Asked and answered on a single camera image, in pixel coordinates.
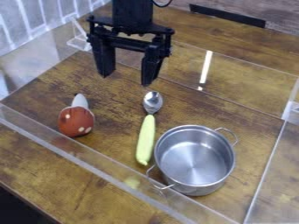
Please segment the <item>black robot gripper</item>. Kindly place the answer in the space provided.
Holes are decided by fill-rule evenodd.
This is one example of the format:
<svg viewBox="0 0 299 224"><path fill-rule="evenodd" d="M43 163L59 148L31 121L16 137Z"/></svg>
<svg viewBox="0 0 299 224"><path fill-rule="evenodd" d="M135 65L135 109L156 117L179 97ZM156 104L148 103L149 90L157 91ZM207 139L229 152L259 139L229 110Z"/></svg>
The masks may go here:
<svg viewBox="0 0 299 224"><path fill-rule="evenodd" d="M112 0L112 16L91 15L88 42L97 72L108 77L116 70L116 49L144 52L141 85L148 86L169 56L173 29L153 22L153 7L164 8L172 0Z"/></svg>

